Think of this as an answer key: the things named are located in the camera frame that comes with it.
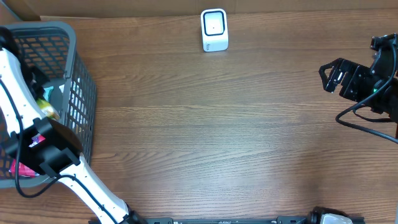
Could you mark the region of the teal wet wipes pack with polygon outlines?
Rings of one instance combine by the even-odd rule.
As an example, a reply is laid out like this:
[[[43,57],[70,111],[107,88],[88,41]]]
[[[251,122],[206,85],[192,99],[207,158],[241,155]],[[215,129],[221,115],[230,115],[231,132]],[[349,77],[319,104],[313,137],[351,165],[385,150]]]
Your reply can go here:
[[[63,94],[64,87],[65,87],[65,85],[60,85],[60,86],[58,87],[59,90],[60,90],[60,92],[61,92],[61,94]],[[52,94],[52,92],[54,91],[54,89],[55,89],[54,86],[49,86],[49,87],[44,88],[44,99],[45,99],[46,101],[50,101],[50,97],[51,97],[51,94]]]

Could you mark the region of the green yellow snack packet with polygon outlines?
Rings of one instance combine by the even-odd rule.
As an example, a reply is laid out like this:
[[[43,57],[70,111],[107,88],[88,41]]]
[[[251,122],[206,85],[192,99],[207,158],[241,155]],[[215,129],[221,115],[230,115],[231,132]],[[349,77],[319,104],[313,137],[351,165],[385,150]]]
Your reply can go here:
[[[36,100],[36,103],[38,104],[41,112],[43,112],[46,115],[46,117],[49,117],[54,120],[60,119],[57,110],[48,101],[38,98]]]

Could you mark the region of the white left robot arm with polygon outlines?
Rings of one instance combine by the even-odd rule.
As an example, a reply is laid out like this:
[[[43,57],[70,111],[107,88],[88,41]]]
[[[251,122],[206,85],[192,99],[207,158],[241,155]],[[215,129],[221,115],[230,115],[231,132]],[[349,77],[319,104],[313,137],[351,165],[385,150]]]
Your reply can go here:
[[[12,32],[1,28],[1,109],[9,139],[1,143],[5,153],[40,175],[52,178],[35,194],[23,192],[19,175],[14,183],[18,193],[38,197],[61,182],[95,213],[99,223],[145,223],[146,220],[104,185],[88,165],[83,146],[68,127],[48,117],[37,104],[43,98],[47,77],[24,61]]]

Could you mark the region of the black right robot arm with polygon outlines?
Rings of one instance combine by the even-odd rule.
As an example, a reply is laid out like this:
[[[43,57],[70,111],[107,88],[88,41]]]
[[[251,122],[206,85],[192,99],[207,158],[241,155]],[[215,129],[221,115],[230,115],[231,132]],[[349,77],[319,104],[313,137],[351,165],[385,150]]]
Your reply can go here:
[[[370,48],[376,52],[370,67],[338,58],[322,65],[318,72],[325,91],[333,93],[341,85],[340,96],[355,102],[336,115],[337,123],[396,143],[397,136],[341,119],[352,112],[371,123],[397,122],[397,34],[373,37]]]

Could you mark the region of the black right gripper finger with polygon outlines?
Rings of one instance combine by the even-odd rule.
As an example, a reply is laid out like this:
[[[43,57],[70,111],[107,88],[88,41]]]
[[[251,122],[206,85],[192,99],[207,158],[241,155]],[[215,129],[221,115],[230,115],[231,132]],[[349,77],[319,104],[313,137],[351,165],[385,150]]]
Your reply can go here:
[[[328,82],[330,79],[332,79],[335,82],[340,82],[344,74],[344,72],[341,69],[343,60],[344,60],[343,58],[338,58],[328,64],[322,65],[319,69],[321,80],[323,82]],[[331,70],[331,75],[332,75],[331,78],[326,74],[326,70],[328,69]]]
[[[340,83],[341,70],[326,69],[322,71],[322,84],[325,91],[333,93]]]

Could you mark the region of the purple red liners pack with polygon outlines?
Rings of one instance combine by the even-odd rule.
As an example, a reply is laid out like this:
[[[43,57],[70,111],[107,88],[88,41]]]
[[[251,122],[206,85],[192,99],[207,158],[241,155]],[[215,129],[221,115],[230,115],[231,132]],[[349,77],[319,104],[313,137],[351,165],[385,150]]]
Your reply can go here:
[[[42,142],[45,138],[43,136],[41,136],[40,134],[36,135],[35,137],[32,138],[32,143],[29,145],[30,148],[34,147],[35,145],[37,145],[38,143]],[[14,159],[12,161],[12,164],[10,166],[9,172],[12,174],[16,174],[15,171],[15,164],[16,164],[16,160]],[[31,168],[28,168],[27,166],[25,166],[23,163],[19,163],[19,174],[18,176],[21,177],[37,177],[39,176],[38,173],[36,173],[35,171],[33,171]]]

